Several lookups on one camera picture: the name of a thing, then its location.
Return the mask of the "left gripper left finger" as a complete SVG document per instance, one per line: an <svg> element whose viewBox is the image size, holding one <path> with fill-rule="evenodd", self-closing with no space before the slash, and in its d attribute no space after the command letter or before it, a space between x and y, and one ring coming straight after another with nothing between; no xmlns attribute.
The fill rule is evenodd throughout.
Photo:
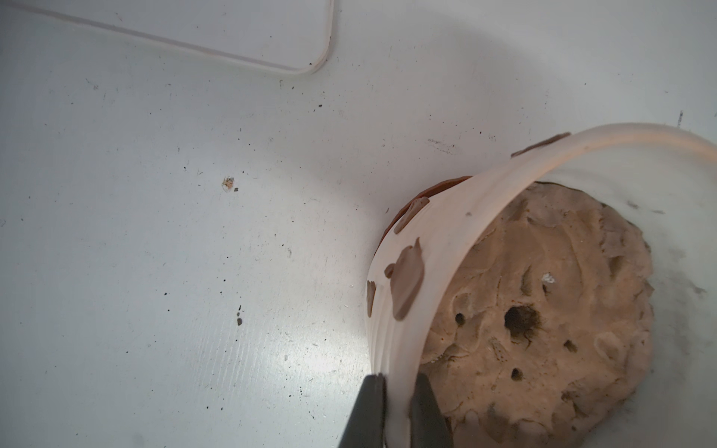
<svg viewBox="0 0 717 448"><path fill-rule="evenodd" d="M384 375L367 375L361 384L338 447L383 448L386 401Z"/></svg>

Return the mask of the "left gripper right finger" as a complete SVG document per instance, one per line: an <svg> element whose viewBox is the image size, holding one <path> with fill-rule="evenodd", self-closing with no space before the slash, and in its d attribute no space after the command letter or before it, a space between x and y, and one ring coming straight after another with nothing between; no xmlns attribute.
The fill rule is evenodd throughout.
<svg viewBox="0 0 717 448"><path fill-rule="evenodd" d="M446 419L442 415L429 378L418 373L410 405L411 448L453 448Z"/></svg>

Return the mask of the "white ceramic pot with mud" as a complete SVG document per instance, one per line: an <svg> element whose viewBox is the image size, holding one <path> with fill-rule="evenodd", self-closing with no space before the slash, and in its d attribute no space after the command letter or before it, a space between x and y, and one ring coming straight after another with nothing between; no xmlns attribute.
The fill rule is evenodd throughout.
<svg viewBox="0 0 717 448"><path fill-rule="evenodd" d="M615 124L444 181L367 275L386 447L425 375L455 447L716 444L716 147Z"/></svg>

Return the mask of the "white cutting board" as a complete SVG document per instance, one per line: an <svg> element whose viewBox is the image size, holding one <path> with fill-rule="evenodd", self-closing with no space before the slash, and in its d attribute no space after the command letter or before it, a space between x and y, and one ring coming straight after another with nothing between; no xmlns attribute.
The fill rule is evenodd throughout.
<svg viewBox="0 0 717 448"><path fill-rule="evenodd" d="M317 70L334 3L316 1L11 1L10 7L276 73Z"/></svg>

